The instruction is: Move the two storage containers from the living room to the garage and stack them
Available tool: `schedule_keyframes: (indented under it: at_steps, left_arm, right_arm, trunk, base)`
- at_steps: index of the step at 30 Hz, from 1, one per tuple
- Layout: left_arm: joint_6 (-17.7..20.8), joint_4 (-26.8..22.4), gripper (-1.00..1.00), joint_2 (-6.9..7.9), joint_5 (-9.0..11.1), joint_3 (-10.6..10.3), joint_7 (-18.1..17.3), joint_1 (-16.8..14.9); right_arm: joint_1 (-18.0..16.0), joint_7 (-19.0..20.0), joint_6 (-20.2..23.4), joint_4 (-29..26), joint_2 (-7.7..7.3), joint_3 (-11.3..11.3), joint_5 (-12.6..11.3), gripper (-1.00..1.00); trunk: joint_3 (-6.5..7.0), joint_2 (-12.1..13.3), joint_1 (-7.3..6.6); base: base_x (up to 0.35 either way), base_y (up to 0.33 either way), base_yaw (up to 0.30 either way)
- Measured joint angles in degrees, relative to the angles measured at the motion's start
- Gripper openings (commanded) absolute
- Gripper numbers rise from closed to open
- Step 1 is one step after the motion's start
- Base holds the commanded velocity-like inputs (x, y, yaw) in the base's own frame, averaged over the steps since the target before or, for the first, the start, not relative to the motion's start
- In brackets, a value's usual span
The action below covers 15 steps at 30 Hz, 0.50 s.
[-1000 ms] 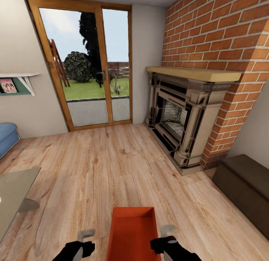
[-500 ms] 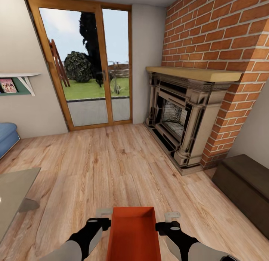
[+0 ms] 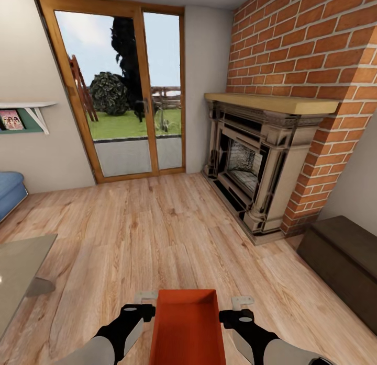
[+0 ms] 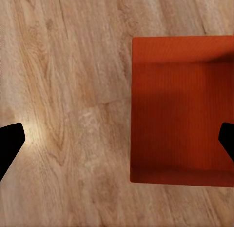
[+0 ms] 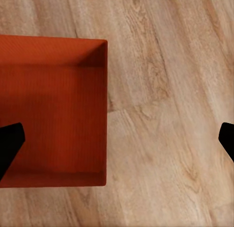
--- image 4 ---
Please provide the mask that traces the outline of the storage box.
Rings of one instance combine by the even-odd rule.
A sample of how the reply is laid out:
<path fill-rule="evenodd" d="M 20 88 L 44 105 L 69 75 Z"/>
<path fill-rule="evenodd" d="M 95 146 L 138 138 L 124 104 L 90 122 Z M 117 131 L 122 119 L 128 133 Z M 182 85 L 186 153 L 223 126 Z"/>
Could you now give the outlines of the storage box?
<path fill-rule="evenodd" d="M 234 187 L 234 36 L 132 40 L 132 183 Z"/>

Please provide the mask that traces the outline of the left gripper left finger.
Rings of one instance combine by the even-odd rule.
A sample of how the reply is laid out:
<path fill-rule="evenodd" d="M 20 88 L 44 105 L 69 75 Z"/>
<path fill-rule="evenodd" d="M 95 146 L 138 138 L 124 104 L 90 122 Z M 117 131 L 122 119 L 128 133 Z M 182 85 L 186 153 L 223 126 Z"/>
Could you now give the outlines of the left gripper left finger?
<path fill-rule="evenodd" d="M 0 181 L 24 142 L 25 134 L 22 123 L 0 128 Z"/>

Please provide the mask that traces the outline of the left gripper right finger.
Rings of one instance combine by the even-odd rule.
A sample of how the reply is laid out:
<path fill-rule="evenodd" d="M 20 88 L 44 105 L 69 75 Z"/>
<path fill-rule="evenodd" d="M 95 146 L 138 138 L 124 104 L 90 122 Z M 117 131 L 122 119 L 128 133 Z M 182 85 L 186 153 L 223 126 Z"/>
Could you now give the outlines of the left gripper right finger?
<path fill-rule="evenodd" d="M 234 162 L 234 124 L 224 122 L 218 139 Z"/>

